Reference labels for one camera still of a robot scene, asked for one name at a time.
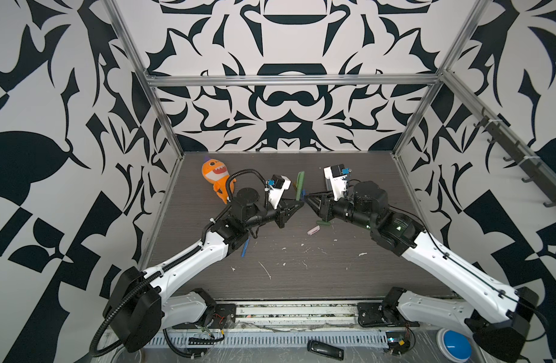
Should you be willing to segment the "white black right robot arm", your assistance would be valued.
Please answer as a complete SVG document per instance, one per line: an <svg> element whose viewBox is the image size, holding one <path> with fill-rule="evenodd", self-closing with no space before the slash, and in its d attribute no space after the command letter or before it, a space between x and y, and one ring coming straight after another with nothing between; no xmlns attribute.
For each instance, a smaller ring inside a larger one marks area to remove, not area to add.
<svg viewBox="0 0 556 363"><path fill-rule="evenodd" d="M340 219L369 231L380 247L419 266L457 293L462 302L422 296L393 287L377 313L359 323L372 327L419 322L470 337L483 351L516 362L528 341L538 296L497 281L442 245L406 213L393 210L386 191L372 181L306 195L305 202L326 222Z"/></svg>

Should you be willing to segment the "blue pen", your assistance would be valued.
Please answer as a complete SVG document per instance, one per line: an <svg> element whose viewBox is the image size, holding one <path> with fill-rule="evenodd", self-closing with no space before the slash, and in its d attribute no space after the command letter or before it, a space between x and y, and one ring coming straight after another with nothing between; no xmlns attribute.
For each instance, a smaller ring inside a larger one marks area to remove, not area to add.
<svg viewBox="0 0 556 363"><path fill-rule="evenodd" d="M242 258L246 256L247 249L248 249L248 246L249 246L249 241L250 241L250 238L248 238L248 239L246 240L246 242L243 244L242 253L241 253L241 257L242 257Z"/></svg>

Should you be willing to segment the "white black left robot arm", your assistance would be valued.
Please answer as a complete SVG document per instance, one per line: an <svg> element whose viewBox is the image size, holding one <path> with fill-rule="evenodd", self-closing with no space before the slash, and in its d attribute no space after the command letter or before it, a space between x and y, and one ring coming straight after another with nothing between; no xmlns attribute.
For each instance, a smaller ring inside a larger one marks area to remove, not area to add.
<svg viewBox="0 0 556 363"><path fill-rule="evenodd" d="M91 356L101 357L119 346L136 352L158 332L175 325L209 324L216 302L205 291L192 290L176 303L170 301L173 294L200 272L240 249L249 237L257 237L261 226L274 222L284 228L304 205L303 201L284 198L291 186L291 180L284 175L265 179L255 169L243 169L229 179L247 174L262 182L262 195L253 188L229 192L226 206L210 219L196 243L143 271L132 267L121 274L102 313L104 320L91 340Z"/></svg>

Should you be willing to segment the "green pen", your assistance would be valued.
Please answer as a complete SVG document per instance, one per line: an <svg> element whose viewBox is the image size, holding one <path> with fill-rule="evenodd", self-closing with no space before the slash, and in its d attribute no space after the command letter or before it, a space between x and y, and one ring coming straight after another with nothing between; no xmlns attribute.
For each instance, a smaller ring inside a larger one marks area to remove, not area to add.
<svg viewBox="0 0 556 363"><path fill-rule="evenodd" d="M296 201L300 201L300 199L302 199L302 191L304 189L304 177L305 177L305 171L300 171L297 175L297 179L295 183Z"/></svg>

